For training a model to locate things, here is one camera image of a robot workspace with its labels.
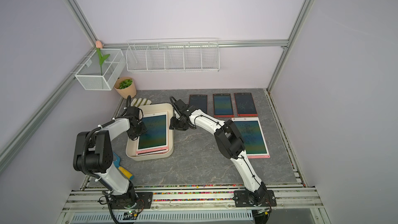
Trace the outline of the cream plastic storage tray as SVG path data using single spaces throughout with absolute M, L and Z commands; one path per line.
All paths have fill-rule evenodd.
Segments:
M 135 161 L 145 161 L 145 160 L 154 160 L 154 159 L 161 159 L 169 157 L 174 151 L 174 134 L 173 131 L 169 129 L 171 118 L 173 117 L 174 113 L 172 110 L 172 106 L 169 103 L 162 103 L 162 104 L 154 104 L 154 105 L 144 105 L 141 106 L 140 109 L 143 110 L 143 117 L 147 114 L 157 113 L 157 112 L 168 112 L 168 130 L 169 130 L 169 151 L 163 154 L 153 154 L 153 155 L 146 155 L 146 156 L 136 156 L 136 148 L 137 148 L 137 140 L 127 140 L 126 155 L 135 160 Z

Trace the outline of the pink writing tablet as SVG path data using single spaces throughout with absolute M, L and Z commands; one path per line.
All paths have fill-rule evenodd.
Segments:
M 163 154 L 169 151 L 166 147 L 160 147 L 155 149 L 147 149 L 147 150 L 137 150 L 136 156 L 146 156 L 146 155 L 153 155 L 153 154 Z
M 169 149 L 168 112 L 147 114 L 143 118 L 147 131 L 137 142 L 136 155 L 160 153 Z

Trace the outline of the black frame writing tablet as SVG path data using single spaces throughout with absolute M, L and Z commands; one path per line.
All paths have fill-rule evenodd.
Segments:
M 203 113 L 208 113 L 208 95 L 206 94 L 191 94 L 189 96 L 189 105 L 200 109 Z

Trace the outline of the large red writing tablet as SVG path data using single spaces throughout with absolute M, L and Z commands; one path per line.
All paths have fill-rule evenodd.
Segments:
M 212 96 L 215 117 L 234 117 L 232 99 L 229 93 L 213 94 Z

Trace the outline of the small red writing tablet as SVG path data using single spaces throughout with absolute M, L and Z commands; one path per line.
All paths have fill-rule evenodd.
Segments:
M 251 93 L 234 93 L 238 117 L 258 117 Z

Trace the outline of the white writing tablet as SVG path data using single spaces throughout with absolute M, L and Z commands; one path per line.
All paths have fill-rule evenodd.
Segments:
M 232 121 L 244 139 L 246 154 L 249 159 L 270 157 L 258 117 L 232 118 Z

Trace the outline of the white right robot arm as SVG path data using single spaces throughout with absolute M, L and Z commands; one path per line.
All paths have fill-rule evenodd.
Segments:
M 262 179 L 252 167 L 244 145 L 244 139 L 232 120 L 222 121 L 205 114 L 202 110 L 186 106 L 174 107 L 170 129 L 186 131 L 202 128 L 212 134 L 221 154 L 231 160 L 241 176 L 248 202 L 252 206 L 267 204 L 271 206 L 271 196 Z

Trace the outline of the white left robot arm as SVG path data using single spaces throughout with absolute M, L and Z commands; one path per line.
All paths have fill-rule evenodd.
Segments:
M 137 194 L 132 182 L 114 164 L 112 140 L 124 132 L 131 138 L 137 138 L 146 132 L 146 128 L 138 117 L 120 117 L 100 124 L 89 132 L 79 133 L 73 167 L 106 188 L 100 197 L 100 204 L 107 204 L 109 209 L 135 208 L 142 211 L 150 207 L 152 194 Z

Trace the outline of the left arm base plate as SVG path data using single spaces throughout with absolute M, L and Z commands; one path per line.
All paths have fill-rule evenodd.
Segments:
M 111 209 L 149 209 L 151 208 L 153 192 L 126 193 L 119 196 L 111 196 Z

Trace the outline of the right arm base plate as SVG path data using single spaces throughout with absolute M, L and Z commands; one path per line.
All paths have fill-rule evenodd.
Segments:
M 233 201 L 236 207 L 276 207 L 276 197 L 272 190 L 268 190 L 264 196 L 264 200 L 255 205 L 254 197 L 249 197 L 248 191 L 236 190 L 233 192 Z

